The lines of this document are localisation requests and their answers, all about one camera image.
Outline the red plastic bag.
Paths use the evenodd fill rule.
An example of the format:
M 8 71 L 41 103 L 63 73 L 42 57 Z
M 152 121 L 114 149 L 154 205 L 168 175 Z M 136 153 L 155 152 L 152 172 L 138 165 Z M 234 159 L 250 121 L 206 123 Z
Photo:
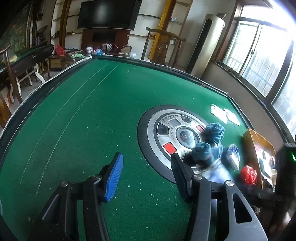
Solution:
M 257 171 L 246 165 L 240 171 L 240 179 L 244 184 L 254 186 L 257 183 Z

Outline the clear bag blue white item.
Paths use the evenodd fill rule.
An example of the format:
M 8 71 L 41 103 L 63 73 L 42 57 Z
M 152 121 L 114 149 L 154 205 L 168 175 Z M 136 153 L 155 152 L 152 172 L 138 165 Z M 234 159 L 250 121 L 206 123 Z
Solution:
M 240 168 L 240 154 L 236 144 L 231 144 L 226 151 L 226 161 L 230 167 L 238 171 Z

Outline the blue towel roll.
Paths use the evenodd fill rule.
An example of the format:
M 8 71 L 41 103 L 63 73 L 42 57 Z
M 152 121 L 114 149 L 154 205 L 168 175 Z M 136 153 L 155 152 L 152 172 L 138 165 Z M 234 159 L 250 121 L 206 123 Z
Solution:
M 193 160 L 202 166 L 201 175 L 211 182 L 223 184 L 233 178 L 222 163 L 222 154 L 222 146 L 212 147 L 208 143 L 197 143 L 191 152 Z

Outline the yellow cardboard box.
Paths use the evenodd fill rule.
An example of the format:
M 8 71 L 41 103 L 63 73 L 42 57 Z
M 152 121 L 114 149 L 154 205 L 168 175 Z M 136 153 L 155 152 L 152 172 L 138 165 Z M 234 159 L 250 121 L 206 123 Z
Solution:
M 247 165 L 256 171 L 255 186 L 261 190 L 271 189 L 271 192 L 274 192 L 276 170 L 273 145 L 250 128 L 243 134 L 243 142 L 247 152 Z

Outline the white paper sheet right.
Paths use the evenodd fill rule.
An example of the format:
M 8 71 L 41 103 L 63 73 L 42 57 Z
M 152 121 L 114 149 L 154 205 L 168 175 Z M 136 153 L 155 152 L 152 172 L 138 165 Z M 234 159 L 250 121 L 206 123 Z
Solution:
M 240 126 L 240 121 L 233 112 L 231 112 L 229 109 L 226 109 L 226 108 L 224 109 L 224 111 L 226 113 L 227 119 L 230 122 L 236 124 L 237 126 Z

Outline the white paper sheet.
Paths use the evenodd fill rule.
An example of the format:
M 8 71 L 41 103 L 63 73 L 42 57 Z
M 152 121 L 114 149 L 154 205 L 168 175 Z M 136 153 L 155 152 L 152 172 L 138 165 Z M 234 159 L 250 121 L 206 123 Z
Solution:
M 224 111 L 226 113 L 227 119 L 230 122 L 236 124 L 237 126 L 240 126 L 240 121 L 233 112 L 231 112 L 229 109 L 226 109 L 226 108 L 224 109 Z
M 215 104 L 211 104 L 211 114 L 221 120 L 223 123 L 227 124 L 227 115 L 226 112 L 216 106 Z

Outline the white paper sheet left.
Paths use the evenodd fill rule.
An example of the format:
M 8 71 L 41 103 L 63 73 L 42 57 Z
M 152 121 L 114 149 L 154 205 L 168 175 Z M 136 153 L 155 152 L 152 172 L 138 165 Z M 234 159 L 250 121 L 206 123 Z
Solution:
M 211 104 L 211 114 L 221 120 L 223 123 L 227 124 L 227 115 L 226 112 L 216 106 L 215 104 Z

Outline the round mahjong table control panel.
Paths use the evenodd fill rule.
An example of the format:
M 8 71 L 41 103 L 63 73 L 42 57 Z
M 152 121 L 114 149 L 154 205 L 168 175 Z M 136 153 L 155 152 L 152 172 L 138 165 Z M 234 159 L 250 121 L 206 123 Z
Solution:
M 192 160 L 191 151 L 204 142 L 208 123 L 196 113 L 177 105 L 160 105 L 146 111 L 137 126 L 137 140 L 143 156 L 151 167 L 166 180 L 175 183 L 171 170 L 171 155 L 177 153 L 195 174 L 207 179 L 214 172 Z

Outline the white tower air conditioner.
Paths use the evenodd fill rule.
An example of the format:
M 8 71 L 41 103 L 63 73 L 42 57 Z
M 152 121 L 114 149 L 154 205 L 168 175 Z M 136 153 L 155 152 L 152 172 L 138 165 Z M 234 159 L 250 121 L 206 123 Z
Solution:
M 203 28 L 186 68 L 188 74 L 197 78 L 202 77 L 214 53 L 224 27 L 225 22 L 222 18 L 212 14 L 206 14 Z

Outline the black flat television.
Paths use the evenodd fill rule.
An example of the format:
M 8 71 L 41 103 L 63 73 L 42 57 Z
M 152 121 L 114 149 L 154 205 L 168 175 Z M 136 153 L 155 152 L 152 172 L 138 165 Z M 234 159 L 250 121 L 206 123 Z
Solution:
M 134 30 L 141 5 L 142 1 L 83 1 L 77 28 Z

